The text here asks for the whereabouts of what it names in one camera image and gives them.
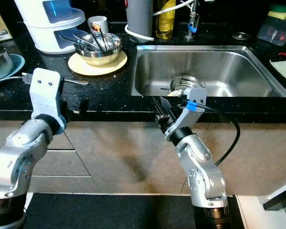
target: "yellow plate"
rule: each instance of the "yellow plate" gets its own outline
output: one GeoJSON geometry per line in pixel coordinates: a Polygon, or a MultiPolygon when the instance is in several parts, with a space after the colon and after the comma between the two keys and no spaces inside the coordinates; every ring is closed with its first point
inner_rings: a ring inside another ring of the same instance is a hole
{"type": "Polygon", "coordinates": [[[69,68],[82,75],[104,75],[112,73],[120,68],[122,68],[127,62],[127,55],[123,51],[120,52],[118,58],[109,63],[101,66],[92,66],[86,63],[79,54],[75,53],[72,55],[68,61],[69,68]]]}

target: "white cup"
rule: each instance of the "white cup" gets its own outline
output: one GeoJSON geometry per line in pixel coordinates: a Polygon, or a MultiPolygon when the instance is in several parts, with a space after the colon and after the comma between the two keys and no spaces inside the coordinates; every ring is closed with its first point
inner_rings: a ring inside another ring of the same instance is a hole
{"type": "Polygon", "coordinates": [[[93,33],[100,32],[100,28],[102,32],[109,32],[107,18],[105,16],[93,16],[88,18],[88,26],[93,33]]]}

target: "white appliance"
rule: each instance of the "white appliance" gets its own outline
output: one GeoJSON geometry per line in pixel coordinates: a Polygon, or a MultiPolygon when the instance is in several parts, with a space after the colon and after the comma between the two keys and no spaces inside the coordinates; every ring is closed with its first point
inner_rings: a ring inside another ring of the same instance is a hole
{"type": "Polygon", "coordinates": [[[15,0],[35,47],[49,54],[68,53],[75,50],[73,44],[59,37],[72,37],[78,33],[76,26],[85,21],[80,9],[72,8],[70,0],[15,0]]]}

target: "sink rim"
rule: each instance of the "sink rim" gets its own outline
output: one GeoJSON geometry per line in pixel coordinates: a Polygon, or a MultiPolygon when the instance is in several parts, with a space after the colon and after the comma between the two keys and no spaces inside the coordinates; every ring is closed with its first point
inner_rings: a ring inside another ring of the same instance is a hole
{"type": "Polygon", "coordinates": [[[131,96],[145,96],[139,93],[135,87],[136,71],[139,58],[147,53],[153,52],[214,52],[224,51],[237,54],[247,59],[261,74],[265,82],[269,85],[271,90],[276,90],[280,96],[271,97],[285,97],[286,89],[283,85],[269,72],[269,70],[261,63],[261,61],[253,54],[253,52],[246,46],[242,45],[137,45],[135,54],[133,55],[133,72],[131,75],[131,96]]]}

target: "plastic bottle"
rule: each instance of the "plastic bottle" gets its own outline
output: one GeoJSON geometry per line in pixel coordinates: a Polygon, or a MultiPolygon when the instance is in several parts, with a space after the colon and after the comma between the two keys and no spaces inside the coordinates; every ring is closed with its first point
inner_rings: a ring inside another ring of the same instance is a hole
{"type": "MultiPolygon", "coordinates": [[[[176,5],[176,0],[158,0],[158,10],[165,10],[176,5]]],[[[158,38],[169,40],[172,38],[174,28],[175,11],[157,16],[156,36],[158,38]]]]}

